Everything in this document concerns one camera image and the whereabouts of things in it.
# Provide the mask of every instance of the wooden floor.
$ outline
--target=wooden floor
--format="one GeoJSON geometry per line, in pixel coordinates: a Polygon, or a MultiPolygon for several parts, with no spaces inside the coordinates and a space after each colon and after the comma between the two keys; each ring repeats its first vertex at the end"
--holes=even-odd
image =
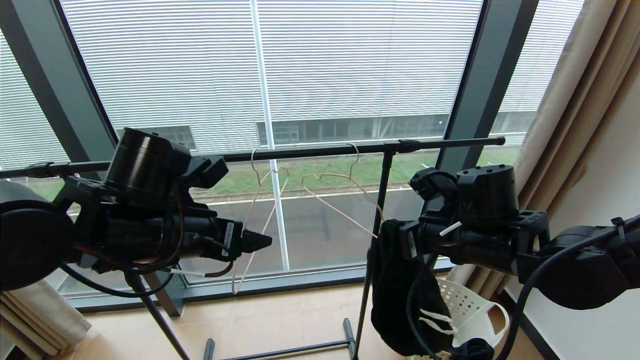
{"type": "MultiPolygon", "coordinates": [[[[354,332],[356,330],[361,294],[359,284],[190,303],[185,306],[182,317],[170,319],[169,323],[192,359],[202,358],[207,338],[216,342],[214,359],[243,356],[343,339],[343,318],[349,318],[354,332]]],[[[145,310],[99,313],[87,318],[93,326],[75,351],[50,359],[178,359],[145,310]]],[[[499,320],[494,323],[498,329],[504,326],[499,320]]],[[[348,359],[348,354],[342,348],[296,359],[348,359]]],[[[382,342],[369,321],[369,312],[360,359],[404,359],[382,342]]],[[[520,331],[509,359],[541,360],[542,357],[520,331]]]]}

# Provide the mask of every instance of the grass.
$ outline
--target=grass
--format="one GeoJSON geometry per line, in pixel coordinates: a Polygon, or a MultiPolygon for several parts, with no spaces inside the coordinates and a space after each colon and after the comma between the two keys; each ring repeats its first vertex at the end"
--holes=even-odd
{"type": "MultiPolygon", "coordinates": [[[[512,165],[518,156],[519,151],[519,147],[487,148],[483,151],[482,155],[480,155],[478,165],[512,165]]],[[[389,175],[389,182],[407,182],[416,171],[424,168],[423,164],[430,167],[434,166],[437,156],[437,151],[422,151],[412,154],[398,154],[394,156],[391,173],[389,175]]],[[[355,156],[339,156],[334,158],[281,160],[278,162],[278,165],[289,170],[289,182],[287,183],[286,190],[300,190],[302,189],[300,179],[304,175],[320,175],[325,172],[348,174],[349,167],[354,161],[355,156]]],[[[256,163],[255,167],[260,172],[261,177],[264,177],[264,175],[269,171],[269,163],[266,161],[256,163]]],[[[361,155],[358,163],[353,166],[353,178],[363,186],[378,184],[380,181],[381,167],[381,154],[361,155]]],[[[281,172],[281,174],[282,175],[280,175],[279,180],[280,186],[282,187],[286,180],[286,176],[283,172],[281,172]]],[[[61,179],[28,179],[26,181],[20,179],[18,181],[22,184],[26,183],[30,189],[47,200],[53,200],[63,185],[63,181],[61,179]]],[[[256,185],[256,175],[249,164],[230,164],[229,173],[222,179],[222,181],[214,186],[214,188],[193,190],[193,194],[202,196],[249,194],[255,192],[256,185]]],[[[349,186],[352,184],[347,179],[340,179],[336,177],[324,177],[321,181],[311,177],[305,180],[305,185],[310,189],[319,189],[349,186]]],[[[269,176],[262,185],[260,192],[269,193],[272,191],[271,189],[271,177],[269,176]]]]}

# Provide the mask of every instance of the curtain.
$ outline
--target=curtain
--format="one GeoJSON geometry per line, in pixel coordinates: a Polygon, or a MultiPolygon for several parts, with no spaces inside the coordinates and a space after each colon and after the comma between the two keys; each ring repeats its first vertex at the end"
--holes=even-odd
{"type": "Polygon", "coordinates": [[[0,331],[30,359],[79,343],[91,324],[44,280],[0,295],[0,331]]]}
{"type": "MultiPolygon", "coordinates": [[[[585,0],[514,164],[521,209],[553,212],[638,74],[640,1],[585,0]]],[[[499,272],[456,266],[447,276],[485,298],[499,272]]]]}

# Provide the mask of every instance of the laundry basket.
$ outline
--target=laundry basket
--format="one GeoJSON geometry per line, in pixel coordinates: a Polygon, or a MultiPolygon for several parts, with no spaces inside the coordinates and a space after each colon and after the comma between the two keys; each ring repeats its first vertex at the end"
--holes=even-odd
{"type": "MultiPolygon", "coordinates": [[[[509,315],[500,304],[486,300],[470,289],[455,282],[438,279],[440,293],[451,312],[453,324],[458,333],[453,336],[453,346],[458,347],[473,338],[485,339],[489,345],[495,347],[509,329],[509,315]],[[504,328],[497,334],[493,331],[489,310],[497,306],[504,316],[504,328]]],[[[437,354],[443,360],[451,359],[451,355],[441,351],[437,354]]],[[[430,356],[411,356],[411,360],[427,360],[430,356]]]]}

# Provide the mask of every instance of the white corrugated building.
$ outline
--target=white corrugated building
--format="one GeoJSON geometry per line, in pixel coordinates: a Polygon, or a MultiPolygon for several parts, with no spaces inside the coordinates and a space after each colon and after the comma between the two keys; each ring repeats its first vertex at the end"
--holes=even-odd
{"type": "MultiPolygon", "coordinates": [[[[442,135],[479,0],[257,4],[253,19],[249,0],[63,0],[118,130],[149,129],[200,154],[246,151],[266,144],[266,86],[277,145],[442,135]]],[[[540,1],[494,133],[522,141],[581,7],[540,1]]],[[[0,166],[65,160],[0,38],[0,166]]]]}

